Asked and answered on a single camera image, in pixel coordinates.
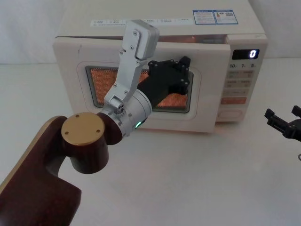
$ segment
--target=digital display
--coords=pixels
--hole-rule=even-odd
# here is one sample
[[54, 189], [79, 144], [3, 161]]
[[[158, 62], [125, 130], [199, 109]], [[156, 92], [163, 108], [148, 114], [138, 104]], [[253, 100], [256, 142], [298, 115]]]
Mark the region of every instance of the digital display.
[[258, 55], [259, 49], [236, 49], [233, 51], [232, 60], [253, 60]]

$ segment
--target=control panel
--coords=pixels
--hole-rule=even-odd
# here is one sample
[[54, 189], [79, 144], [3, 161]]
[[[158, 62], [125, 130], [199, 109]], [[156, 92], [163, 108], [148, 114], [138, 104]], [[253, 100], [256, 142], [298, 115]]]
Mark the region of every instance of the control panel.
[[267, 47], [264, 34], [229, 35], [231, 55], [217, 121], [244, 118]]

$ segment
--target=black clamp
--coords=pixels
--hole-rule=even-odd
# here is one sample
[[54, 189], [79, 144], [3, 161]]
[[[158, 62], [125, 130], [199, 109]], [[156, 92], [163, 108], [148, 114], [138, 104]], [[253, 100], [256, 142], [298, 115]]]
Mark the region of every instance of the black clamp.
[[[301, 108], [294, 106], [292, 113], [301, 118]], [[287, 139], [295, 139], [301, 142], [301, 119], [296, 119], [292, 122], [286, 122], [275, 115], [268, 109], [264, 115], [268, 119], [268, 125], [280, 131]]]
[[188, 93], [190, 58], [184, 56], [179, 62], [150, 61], [148, 65], [149, 76], [140, 82], [137, 88], [147, 96], [152, 108], [169, 94], [186, 95]]

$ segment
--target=microwave door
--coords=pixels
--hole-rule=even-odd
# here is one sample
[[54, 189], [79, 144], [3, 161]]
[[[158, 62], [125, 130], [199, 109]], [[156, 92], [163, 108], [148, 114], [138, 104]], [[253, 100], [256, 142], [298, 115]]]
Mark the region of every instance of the microwave door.
[[[58, 37], [55, 55], [74, 112], [97, 113], [118, 71], [121, 40]], [[212, 132], [220, 104], [230, 46], [158, 42], [150, 60], [191, 59], [187, 96], [169, 95], [142, 125], [148, 129]], [[147, 66], [141, 79], [148, 76]]]

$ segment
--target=label sticker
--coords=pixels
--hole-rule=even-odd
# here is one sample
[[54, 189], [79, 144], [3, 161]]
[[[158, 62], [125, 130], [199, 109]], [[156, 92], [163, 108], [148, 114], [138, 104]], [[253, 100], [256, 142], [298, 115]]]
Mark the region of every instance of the label sticker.
[[233, 10], [213, 10], [217, 24], [238, 24]]
[[213, 10], [193, 10], [196, 25], [216, 24]]
[[[130, 19], [104, 19], [104, 20], [92, 20], [91, 27], [100, 26], [125, 26], [127, 21]], [[173, 18], [173, 19], [144, 19], [153, 26], [164, 26], [164, 25], [193, 25], [192, 18]]]

